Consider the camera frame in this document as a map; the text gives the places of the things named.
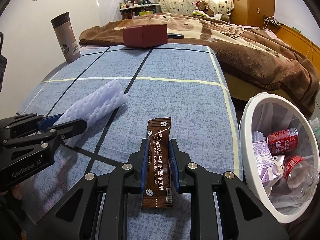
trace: dark red box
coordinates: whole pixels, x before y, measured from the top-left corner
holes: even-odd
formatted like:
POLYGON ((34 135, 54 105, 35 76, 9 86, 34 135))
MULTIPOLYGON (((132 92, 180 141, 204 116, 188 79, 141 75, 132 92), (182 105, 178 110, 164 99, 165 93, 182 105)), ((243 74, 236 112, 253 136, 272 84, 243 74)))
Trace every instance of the dark red box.
POLYGON ((122 32, 126 47, 148 48, 168 43, 166 24, 130 26, 122 32))

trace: clear plastic bottle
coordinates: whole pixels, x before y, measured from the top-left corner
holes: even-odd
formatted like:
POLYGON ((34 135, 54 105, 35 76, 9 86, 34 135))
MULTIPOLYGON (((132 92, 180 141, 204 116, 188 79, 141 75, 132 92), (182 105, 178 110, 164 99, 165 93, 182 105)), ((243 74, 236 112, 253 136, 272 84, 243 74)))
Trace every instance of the clear plastic bottle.
POLYGON ((319 183, 319 173, 304 158, 289 156, 284 161, 284 179, 297 203, 310 200, 319 183))

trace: trash can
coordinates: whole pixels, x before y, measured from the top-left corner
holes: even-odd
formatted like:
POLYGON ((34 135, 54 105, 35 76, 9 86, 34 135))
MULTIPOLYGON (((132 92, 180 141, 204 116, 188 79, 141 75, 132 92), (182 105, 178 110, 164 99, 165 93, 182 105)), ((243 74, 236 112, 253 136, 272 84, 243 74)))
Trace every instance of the trash can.
POLYGON ((309 164, 319 172, 319 150, 309 122, 300 110, 285 98, 266 92, 250 98, 239 124, 242 161, 247 185, 274 217, 284 224, 300 217, 311 200, 298 207, 274 207, 258 174, 252 146, 252 131, 260 131, 268 135, 287 128, 298 130, 299 142, 295 153, 307 157, 309 164))

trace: brown sachet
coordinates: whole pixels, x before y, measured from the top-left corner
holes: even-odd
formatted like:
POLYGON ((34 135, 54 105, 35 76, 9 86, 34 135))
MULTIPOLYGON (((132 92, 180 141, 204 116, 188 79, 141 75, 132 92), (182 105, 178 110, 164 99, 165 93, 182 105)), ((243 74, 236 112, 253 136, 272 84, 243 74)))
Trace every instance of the brown sachet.
POLYGON ((169 134, 171 118, 148 122, 148 173, 142 208, 172 207, 169 169, 169 134))

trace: blue tablecloth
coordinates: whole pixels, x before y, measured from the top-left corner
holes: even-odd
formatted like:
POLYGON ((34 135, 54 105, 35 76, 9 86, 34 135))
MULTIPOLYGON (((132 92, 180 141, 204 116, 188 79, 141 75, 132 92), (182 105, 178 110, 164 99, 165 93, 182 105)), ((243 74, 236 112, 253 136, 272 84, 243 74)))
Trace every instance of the blue tablecloth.
MULTIPOLYGON (((110 113, 91 127, 78 141, 78 152, 61 146, 55 164, 25 182, 23 201, 33 222, 86 172, 101 175, 125 163, 146 138, 148 120, 157 117, 172 118, 170 138, 177 139, 193 162, 220 174, 234 171, 242 178, 235 109, 217 58, 206 46, 121 45, 84 52, 41 82, 18 113, 63 113, 112 79, 129 89, 127 103, 116 116, 110 113)), ((141 211, 141 199, 128 196, 128 239, 189 239, 190 194, 174 191, 173 208, 148 211, 141 211)))

